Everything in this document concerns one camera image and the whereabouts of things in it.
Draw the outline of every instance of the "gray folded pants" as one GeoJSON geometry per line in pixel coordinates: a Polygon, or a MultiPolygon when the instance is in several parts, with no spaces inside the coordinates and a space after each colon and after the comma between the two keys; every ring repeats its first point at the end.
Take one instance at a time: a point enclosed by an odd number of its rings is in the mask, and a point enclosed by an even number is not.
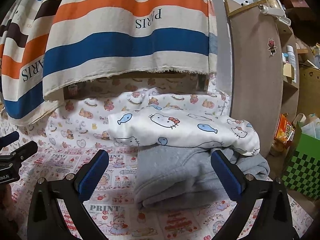
{"type": "MultiPolygon", "coordinates": [[[[244,174],[253,174],[257,179],[268,177],[270,168],[260,154],[244,157],[229,148],[220,150],[244,174]]],[[[139,208],[179,210],[228,199],[211,166],[211,151],[161,145],[142,147],[138,153],[135,203],[139,208]]]]}

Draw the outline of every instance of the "screw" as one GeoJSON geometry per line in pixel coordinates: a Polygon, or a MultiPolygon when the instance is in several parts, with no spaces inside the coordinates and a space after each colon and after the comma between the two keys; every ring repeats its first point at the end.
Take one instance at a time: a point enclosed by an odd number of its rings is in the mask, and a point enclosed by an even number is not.
{"type": "Polygon", "coordinates": [[[249,181],[254,180],[254,176],[252,174],[246,174],[245,178],[249,181]]]}
{"type": "Polygon", "coordinates": [[[74,177],[75,177],[75,175],[73,173],[69,173],[69,174],[67,174],[66,179],[72,180],[74,177]]]}
{"type": "Polygon", "coordinates": [[[38,183],[39,183],[39,184],[44,183],[44,178],[38,179],[38,183]]]}

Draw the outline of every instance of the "hello kitty fabric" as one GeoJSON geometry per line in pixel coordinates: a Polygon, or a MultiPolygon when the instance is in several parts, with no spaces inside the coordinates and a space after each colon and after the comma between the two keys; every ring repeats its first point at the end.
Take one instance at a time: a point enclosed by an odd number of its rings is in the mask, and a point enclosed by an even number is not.
{"type": "Polygon", "coordinates": [[[107,130],[118,146],[158,143],[173,147],[231,147],[244,156],[257,155],[259,136],[252,125],[227,115],[190,112],[149,105],[132,112],[108,116],[107,130]]]}

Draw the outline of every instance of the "green checkered box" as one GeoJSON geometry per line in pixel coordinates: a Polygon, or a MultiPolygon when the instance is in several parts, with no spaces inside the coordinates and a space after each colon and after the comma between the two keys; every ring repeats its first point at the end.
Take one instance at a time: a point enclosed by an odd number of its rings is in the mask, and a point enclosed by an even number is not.
{"type": "Polygon", "coordinates": [[[303,195],[320,197],[320,140],[297,128],[282,172],[284,185],[303,195]]]}

